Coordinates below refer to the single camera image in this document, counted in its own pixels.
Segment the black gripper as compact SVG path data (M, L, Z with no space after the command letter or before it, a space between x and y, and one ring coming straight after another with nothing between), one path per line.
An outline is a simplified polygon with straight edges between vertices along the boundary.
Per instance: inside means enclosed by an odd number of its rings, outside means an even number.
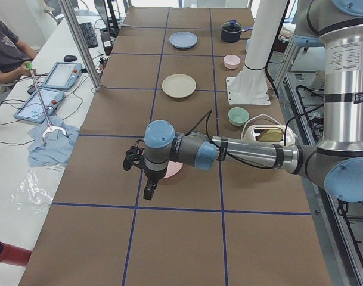
M145 200L152 200L154 192L157 188L157 181L164 178L166 175L167 167L162 165L144 166L144 173L148 181L144 187L143 198Z

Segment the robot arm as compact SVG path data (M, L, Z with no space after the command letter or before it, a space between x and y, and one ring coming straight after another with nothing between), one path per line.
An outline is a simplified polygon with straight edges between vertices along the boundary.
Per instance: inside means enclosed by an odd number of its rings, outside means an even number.
M139 167L153 197L170 161L209 170L228 158L259 169L284 169L309 179L347 202L363 201L363 1L299 1L295 37L299 45L324 46L324 130L316 146L284 142L279 124L255 135L243 128L239 139L178 133L165 120L145 131Z

